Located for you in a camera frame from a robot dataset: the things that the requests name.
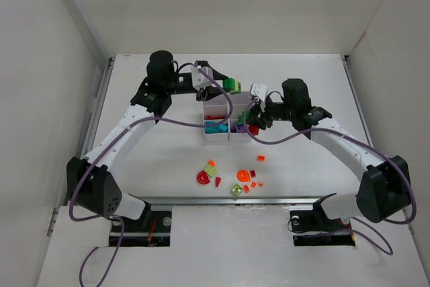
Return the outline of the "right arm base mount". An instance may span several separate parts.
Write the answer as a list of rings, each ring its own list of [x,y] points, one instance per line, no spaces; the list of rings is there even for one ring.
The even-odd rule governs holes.
[[[293,234],[295,247],[355,247],[351,225],[344,224],[340,218],[331,220],[323,212],[321,203],[330,194],[318,199],[309,210],[293,208],[290,210],[288,230]]]

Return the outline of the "light green curved lego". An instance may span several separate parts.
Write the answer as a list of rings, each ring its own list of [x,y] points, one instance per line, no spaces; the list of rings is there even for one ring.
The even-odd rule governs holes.
[[[207,164],[204,168],[203,171],[208,175],[209,178],[214,177],[218,171],[215,168],[215,166],[212,166],[211,164]]]

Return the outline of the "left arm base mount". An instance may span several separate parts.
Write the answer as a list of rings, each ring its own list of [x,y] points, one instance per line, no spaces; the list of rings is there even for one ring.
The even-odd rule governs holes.
[[[169,247],[173,222],[172,211],[172,206],[155,204],[143,220],[123,218],[123,235],[121,235],[120,223],[113,222],[108,237],[109,246],[116,246],[122,237],[121,247]]]

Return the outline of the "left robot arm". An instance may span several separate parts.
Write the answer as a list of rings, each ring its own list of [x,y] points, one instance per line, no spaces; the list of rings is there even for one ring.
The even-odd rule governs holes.
[[[181,73],[181,66],[166,50],[149,56],[146,77],[118,124],[92,151],[67,164],[71,220],[80,220],[73,212],[76,205],[90,211],[92,218],[146,220],[150,216],[151,205],[124,193],[114,176],[138,141],[158,122],[167,121],[164,114],[173,95],[194,93],[198,101],[228,95],[229,90],[219,84],[228,77],[207,61],[196,61],[190,68]]]

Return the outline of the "light green square lego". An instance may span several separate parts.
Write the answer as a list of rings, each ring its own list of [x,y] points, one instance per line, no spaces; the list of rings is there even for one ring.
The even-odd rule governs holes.
[[[240,196],[242,191],[243,187],[237,183],[235,183],[230,189],[231,194],[233,194],[234,196]]]

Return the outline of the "teal curved lego brick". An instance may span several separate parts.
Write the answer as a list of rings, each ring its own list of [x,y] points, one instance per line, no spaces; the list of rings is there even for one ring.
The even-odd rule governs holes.
[[[204,129],[206,134],[223,133],[222,124],[219,125],[217,122],[205,121],[204,125],[206,126]]]

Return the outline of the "green duplo brick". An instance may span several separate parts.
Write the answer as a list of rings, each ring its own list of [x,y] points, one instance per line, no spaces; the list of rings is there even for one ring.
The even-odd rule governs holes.
[[[239,94],[242,92],[241,91],[241,83],[234,78],[224,79],[222,81],[222,87],[226,92],[228,92],[232,95]]]

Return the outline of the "green and red duplo stack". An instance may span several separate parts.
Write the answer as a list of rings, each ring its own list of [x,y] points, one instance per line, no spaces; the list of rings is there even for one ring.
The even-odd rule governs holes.
[[[252,123],[253,117],[251,112],[248,111],[246,114],[241,114],[238,116],[236,124],[242,124],[244,127],[247,127],[250,133],[254,136],[259,134],[259,127]]]

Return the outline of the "purple lego brick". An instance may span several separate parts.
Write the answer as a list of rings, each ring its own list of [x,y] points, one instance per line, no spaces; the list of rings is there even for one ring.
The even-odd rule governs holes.
[[[246,133],[245,127],[242,124],[235,124],[230,128],[231,133]]]

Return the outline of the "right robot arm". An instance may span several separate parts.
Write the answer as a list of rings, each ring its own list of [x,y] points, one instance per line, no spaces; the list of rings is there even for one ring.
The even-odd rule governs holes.
[[[330,220],[362,216],[372,223],[392,222],[393,214],[410,206],[411,214],[403,222],[415,219],[417,203],[407,162],[399,156],[387,157],[349,134],[330,112],[312,104],[302,79],[285,80],[279,102],[259,83],[251,85],[249,95],[251,103],[243,114],[246,124],[265,130],[275,121],[290,122],[296,136],[304,135],[325,148],[359,180],[356,193],[334,193],[315,202],[318,216]]]

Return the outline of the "teal square lego brick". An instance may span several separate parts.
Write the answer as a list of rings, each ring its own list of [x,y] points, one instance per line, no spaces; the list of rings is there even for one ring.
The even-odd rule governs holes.
[[[225,124],[219,124],[218,125],[218,131],[220,133],[227,133],[228,132],[228,126]]]

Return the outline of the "red arch duplo brick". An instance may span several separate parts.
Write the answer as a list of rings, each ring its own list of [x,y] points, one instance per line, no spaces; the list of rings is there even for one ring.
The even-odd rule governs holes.
[[[217,120],[217,121],[219,121],[219,120],[223,120],[223,119],[225,119],[225,115],[219,115],[219,116],[216,116],[216,115],[205,115],[204,116],[204,120]]]

